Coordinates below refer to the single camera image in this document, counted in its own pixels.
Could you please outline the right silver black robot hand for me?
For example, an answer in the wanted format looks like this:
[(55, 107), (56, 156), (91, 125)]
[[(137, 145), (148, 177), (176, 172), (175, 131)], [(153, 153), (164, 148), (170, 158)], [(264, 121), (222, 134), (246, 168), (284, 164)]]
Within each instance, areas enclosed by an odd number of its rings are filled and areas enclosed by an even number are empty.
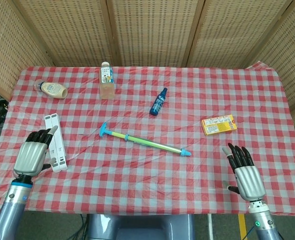
[(260, 201), (266, 195), (266, 189), (260, 172), (255, 166), (250, 152), (244, 147), (231, 143), (228, 148), (223, 147), (230, 167), (234, 173), (237, 186), (228, 185), (227, 189), (239, 194), (248, 202)]

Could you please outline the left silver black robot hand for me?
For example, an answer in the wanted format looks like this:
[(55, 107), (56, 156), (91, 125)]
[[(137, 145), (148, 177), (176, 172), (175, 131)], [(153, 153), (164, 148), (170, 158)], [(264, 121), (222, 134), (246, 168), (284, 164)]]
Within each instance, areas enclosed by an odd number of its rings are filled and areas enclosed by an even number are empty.
[(21, 145), (15, 164), (13, 174), (16, 178), (21, 176), (35, 177), (41, 171), (52, 167), (54, 162), (50, 160), (45, 163), (49, 145), (53, 139), (58, 126), (49, 129), (41, 129), (31, 132)]

